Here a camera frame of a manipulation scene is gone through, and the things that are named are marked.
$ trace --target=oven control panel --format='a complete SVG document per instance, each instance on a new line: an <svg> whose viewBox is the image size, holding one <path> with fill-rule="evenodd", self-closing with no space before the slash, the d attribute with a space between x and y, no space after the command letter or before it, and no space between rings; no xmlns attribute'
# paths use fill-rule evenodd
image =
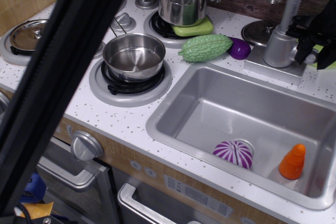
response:
<svg viewBox="0 0 336 224"><path fill-rule="evenodd" d="M220 201L210 197L209 195L206 195L166 174L163 175L163 178L165 185L168 188L192 200L201 203L202 205L206 206L207 208L210 208L211 210L219 213L220 215L228 218L233 213L233 208L221 203Z"/></svg>

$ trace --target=stainless steel pot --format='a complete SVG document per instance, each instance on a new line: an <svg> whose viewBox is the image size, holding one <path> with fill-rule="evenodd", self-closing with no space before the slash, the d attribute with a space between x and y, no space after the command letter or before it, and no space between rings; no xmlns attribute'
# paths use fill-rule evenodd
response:
<svg viewBox="0 0 336 224"><path fill-rule="evenodd" d="M159 0L160 17L175 26L194 26L206 15L207 0Z"/></svg>
<svg viewBox="0 0 336 224"><path fill-rule="evenodd" d="M123 34L106 44L103 59L118 79L140 82L160 71L165 52L163 43L154 36Z"/></svg>

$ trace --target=green bitter melon toy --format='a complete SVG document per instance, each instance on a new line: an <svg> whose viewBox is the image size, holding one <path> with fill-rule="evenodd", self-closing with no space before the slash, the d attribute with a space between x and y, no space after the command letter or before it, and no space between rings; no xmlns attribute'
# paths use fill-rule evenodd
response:
<svg viewBox="0 0 336 224"><path fill-rule="evenodd" d="M232 40L225 35L201 35L184 43L178 55L189 62L210 60L225 53L232 44Z"/></svg>

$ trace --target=orange toy carrot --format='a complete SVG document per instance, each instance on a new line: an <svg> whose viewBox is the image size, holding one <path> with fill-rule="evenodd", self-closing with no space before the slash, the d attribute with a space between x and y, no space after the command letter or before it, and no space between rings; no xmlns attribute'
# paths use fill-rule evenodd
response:
<svg viewBox="0 0 336 224"><path fill-rule="evenodd" d="M283 177L297 179L301 176L305 164L306 147L297 144L291 149L281 161L279 171Z"/></svg>

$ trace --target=purple striped toy onion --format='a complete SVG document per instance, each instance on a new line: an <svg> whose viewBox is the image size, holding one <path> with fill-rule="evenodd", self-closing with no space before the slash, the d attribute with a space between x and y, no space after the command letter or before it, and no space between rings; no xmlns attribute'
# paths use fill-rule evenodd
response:
<svg viewBox="0 0 336 224"><path fill-rule="evenodd" d="M252 165L252 152L243 142L221 142L215 147L213 154L246 169L250 169Z"/></svg>

